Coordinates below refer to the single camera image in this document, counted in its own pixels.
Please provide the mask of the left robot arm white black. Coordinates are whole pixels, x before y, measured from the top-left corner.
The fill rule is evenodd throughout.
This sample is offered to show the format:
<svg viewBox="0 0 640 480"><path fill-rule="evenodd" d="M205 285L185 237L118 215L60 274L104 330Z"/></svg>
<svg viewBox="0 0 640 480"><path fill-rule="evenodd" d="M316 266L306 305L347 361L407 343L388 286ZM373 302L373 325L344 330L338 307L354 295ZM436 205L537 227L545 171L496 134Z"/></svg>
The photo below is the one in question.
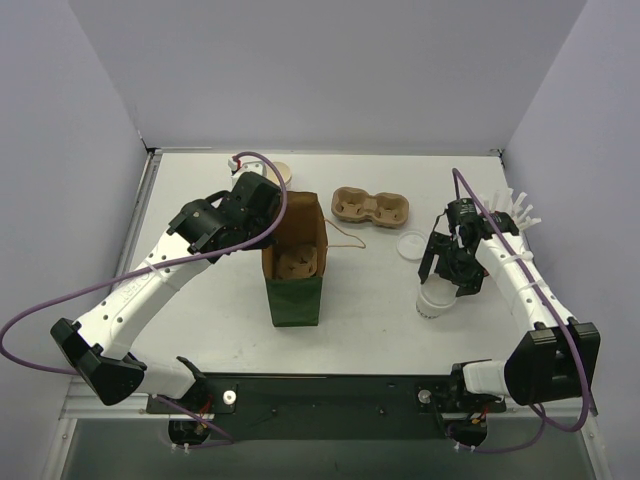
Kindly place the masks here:
<svg viewBox="0 0 640 480"><path fill-rule="evenodd" d="M218 251L267 247L286 198L273 182L245 173L231 190L186 203L140 264L141 275L79 318L54 324L52 338L103 404L146 393L168 396L187 412L202 405L203 375L192 363L178 358L158 364L131 347L175 294L217 262Z"/></svg>

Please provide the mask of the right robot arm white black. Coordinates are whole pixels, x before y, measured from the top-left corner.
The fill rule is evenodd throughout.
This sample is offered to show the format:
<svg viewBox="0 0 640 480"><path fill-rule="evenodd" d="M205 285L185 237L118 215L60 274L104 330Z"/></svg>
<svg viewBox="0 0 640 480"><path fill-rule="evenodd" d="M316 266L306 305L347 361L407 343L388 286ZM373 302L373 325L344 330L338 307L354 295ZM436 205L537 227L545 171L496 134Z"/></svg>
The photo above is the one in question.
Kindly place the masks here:
<svg viewBox="0 0 640 480"><path fill-rule="evenodd" d="M418 313L436 318L490 278L522 333L505 360L477 360L453 368L459 390L507 396L520 405L576 398L591 386L600 334L581 323L552 293L520 230L506 212L480 213L470 198L450 202L447 233L432 231L418 270Z"/></svg>

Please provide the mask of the brown green paper bag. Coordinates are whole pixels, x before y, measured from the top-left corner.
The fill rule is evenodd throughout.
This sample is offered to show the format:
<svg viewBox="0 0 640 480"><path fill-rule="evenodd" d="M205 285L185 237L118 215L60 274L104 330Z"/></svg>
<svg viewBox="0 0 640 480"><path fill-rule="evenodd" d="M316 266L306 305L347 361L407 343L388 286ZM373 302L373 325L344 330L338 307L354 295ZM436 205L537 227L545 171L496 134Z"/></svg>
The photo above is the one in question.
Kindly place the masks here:
<svg viewBox="0 0 640 480"><path fill-rule="evenodd" d="M276 328L316 327L329 239L318 195L290 192L274 244L262 251L271 321Z"/></svg>

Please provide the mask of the white paper coffee cup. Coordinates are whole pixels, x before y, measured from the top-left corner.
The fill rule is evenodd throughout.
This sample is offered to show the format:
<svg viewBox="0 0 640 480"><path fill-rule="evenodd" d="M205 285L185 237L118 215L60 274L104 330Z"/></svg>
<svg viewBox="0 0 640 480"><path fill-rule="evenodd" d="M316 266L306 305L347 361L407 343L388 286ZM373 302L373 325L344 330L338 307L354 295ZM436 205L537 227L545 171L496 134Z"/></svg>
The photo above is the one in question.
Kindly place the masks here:
<svg viewBox="0 0 640 480"><path fill-rule="evenodd" d="M425 318L437 318L455 305L456 292L455 285L432 274L419 286L416 310Z"/></svg>

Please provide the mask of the white plastic cup lid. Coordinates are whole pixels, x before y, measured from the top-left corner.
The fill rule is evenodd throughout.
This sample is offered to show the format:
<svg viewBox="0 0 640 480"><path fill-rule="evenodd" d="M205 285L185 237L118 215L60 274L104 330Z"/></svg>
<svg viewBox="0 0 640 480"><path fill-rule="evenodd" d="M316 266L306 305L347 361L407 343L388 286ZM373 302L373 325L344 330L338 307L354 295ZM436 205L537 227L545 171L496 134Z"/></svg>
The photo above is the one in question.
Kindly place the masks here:
<svg viewBox="0 0 640 480"><path fill-rule="evenodd" d="M457 287L439 275L432 274L419 287L417 303L431 308L449 308L456 302Z"/></svg>

